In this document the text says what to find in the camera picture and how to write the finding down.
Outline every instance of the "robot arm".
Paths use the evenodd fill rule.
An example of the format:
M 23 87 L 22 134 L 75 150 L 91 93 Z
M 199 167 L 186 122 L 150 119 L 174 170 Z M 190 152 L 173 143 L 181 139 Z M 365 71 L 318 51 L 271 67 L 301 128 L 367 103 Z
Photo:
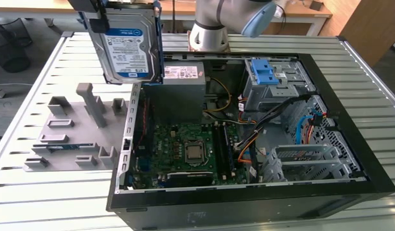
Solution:
M 273 0 L 198 0 L 197 21 L 190 45 L 197 51 L 223 51 L 227 29 L 246 37 L 258 37 L 275 14 Z

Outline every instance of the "white slatted table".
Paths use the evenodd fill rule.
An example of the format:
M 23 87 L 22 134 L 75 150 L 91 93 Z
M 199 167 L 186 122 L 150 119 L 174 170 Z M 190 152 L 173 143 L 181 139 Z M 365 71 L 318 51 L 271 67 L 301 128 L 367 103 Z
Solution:
M 323 37 L 230 37 L 233 51 L 310 53 L 395 183 L 395 96 L 347 43 Z M 186 35 L 165 35 L 166 51 L 186 51 Z M 90 36 L 62 38 L 0 142 L 0 230 L 130 230 L 106 211 L 111 171 L 39 172 L 22 169 L 49 116 L 50 98 L 70 102 L 79 82 L 102 100 L 127 98 L 131 86 L 105 84 Z M 395 230 L 395 194 L 327 219 L 219 227 L 218 230 Z

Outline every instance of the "floor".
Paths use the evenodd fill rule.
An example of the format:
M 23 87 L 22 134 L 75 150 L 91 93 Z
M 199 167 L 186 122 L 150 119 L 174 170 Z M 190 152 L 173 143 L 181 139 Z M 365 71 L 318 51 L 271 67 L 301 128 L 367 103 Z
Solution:
M 58 27 L 57 29 L 61 31 L 85 31 L 82 24 L 79 24 L 77 20 L 57 19 L 54 23 Z M 26 71 L 18 74 L 6 73 L 0 68 L 0 83 L 33 84 L 61 38 L 61 34 L 47 27 L 43 19 L 25 21 L 25 24 L 34 40 L 34 44 L 26 49 L 33 65 Z M 394 50 L 387 52 L 381 62 L 374 67 L 374 70 L 395 93 Z M 30 86 L 9 85 L 2 86 L 2 88 L 7 92 L 7 96 L 5 99 L 0 99 L 0 136 L 5 134 L 13 121 L 23 99 L 29 93 Z

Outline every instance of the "hard drive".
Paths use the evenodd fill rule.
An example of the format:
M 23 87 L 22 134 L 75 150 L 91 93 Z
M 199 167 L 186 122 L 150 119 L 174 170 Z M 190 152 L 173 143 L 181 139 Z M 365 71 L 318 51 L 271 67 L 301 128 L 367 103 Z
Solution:
M 107 83 L 161 83 L 161 21 L 157 4 L 109 2 L 85 20 Z

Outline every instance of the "black mesh bin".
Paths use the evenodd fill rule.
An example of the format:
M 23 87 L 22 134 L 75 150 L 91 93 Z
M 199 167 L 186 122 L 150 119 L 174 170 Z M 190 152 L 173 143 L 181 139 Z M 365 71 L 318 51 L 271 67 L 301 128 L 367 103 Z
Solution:
M 19 46 L 31 45 L 33 39 L 21 18 L 0 18 L 0 31 L 9 31 L 14 34 Z
M 30 65 L 31 61 L 14 39 L 14 34 L 0 31 L 0 66 L 7 72 L 15 73 L 27 69 Z

